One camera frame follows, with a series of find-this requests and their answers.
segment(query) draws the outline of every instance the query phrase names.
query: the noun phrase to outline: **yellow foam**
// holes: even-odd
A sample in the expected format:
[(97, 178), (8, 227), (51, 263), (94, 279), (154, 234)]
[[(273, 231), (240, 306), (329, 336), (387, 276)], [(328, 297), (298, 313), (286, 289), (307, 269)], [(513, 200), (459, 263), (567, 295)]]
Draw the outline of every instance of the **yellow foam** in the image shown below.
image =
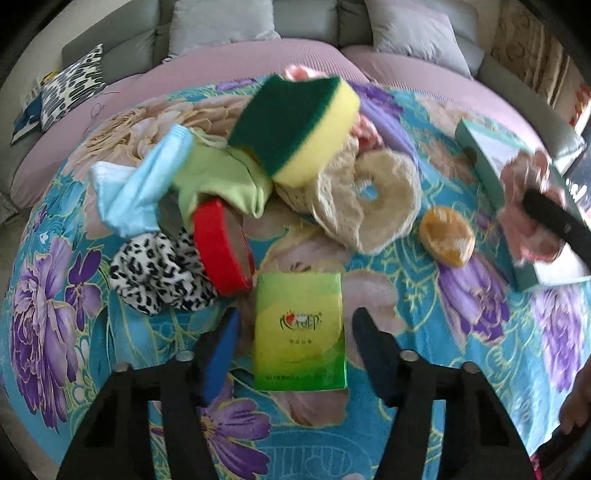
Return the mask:
[(349, 138), (359, 115), (359, 105), (355, 91), (341, 79), (322, 119), (285, 166), (273, 176), (273, 181), (288, 187), (303, 187), (324, 170)]

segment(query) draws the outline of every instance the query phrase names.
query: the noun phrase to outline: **printed logo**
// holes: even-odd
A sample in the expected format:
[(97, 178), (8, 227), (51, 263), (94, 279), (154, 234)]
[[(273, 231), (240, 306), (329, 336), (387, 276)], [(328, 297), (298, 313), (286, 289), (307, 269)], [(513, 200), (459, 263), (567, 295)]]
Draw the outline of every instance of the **printed logo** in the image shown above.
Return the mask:
[(279, 324), (282, 330), (316, 330), (317, 325), (322, 321), (321, 316), (320, 313), (296, 315), (289, 312), (279, 319)]

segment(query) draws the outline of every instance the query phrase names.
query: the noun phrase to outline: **leopard print cloth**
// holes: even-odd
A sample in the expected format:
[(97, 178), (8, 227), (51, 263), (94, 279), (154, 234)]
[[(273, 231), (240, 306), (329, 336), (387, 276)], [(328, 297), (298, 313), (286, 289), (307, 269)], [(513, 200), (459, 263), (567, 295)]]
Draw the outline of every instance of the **leopard print cloth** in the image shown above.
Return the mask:
[(194, 312), (217, 297), (193, 236), (185, 230), (178, 239), (143, 233), (123, 244), (111, 262), (109, 285), (127, 305), (147, 315), (156, 315), (165, 304)]

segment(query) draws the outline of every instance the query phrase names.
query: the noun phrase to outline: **green and yellow sponge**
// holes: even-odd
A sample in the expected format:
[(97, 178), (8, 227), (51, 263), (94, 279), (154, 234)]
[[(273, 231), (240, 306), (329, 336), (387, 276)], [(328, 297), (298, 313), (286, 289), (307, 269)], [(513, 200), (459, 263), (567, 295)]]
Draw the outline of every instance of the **green and yellow sponge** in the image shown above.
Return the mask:
[(343, 147), (359, 97), (338, 77), (269, 78), (242, 112), (228, 144), (252, 155), (273, 179), (301, 187)]

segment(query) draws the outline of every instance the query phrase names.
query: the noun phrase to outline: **metal screw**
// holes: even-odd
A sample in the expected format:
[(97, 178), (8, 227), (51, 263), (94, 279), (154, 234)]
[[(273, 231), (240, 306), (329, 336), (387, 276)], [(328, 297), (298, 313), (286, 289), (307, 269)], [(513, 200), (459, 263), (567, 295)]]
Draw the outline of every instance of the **metal screw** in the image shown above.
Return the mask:
[(193, 355), (193, 352), (191, 350), (181, 350), (176, 355), (176, 359), (179, 362), (190, 362), (191, 360), (193, 360), (193, 357), (195, 357), (195, 355)]
[(474, 362), (466, 362), (463, 365), (463, 369), (469, 374), (477, 374), (480, 371), (480, 368)]
[(118, 364), (115, 364), (113, 366), (113, 372), (117, 372), (119, 374), (122, 374), (123, 372), (127, 372), (128, 368), (129, 368), (129, 363), (119, 362)]
[(418, 353), (414, 350), (403, 350), (400, 352), (400, 358), (406, 362), (416, 362), (418, 360)]

